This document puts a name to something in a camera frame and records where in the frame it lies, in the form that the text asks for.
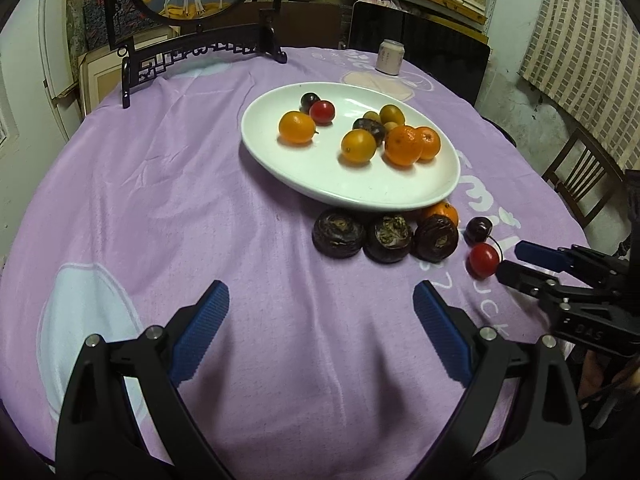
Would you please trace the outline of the person right hand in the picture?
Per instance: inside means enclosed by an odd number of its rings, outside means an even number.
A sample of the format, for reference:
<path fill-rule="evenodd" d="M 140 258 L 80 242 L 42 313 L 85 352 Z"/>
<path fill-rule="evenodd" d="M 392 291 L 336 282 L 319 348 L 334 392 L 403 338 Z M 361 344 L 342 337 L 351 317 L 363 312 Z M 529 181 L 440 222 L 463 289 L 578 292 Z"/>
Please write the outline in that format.
<path fill-rule="evenodd" d="M 588 350 L 582 366 L 578 399 L 599 393 L 608 385 L 620 382 L 617 389 L 639 392 L 639 358 L 621 358 L 615 354 Z"/>

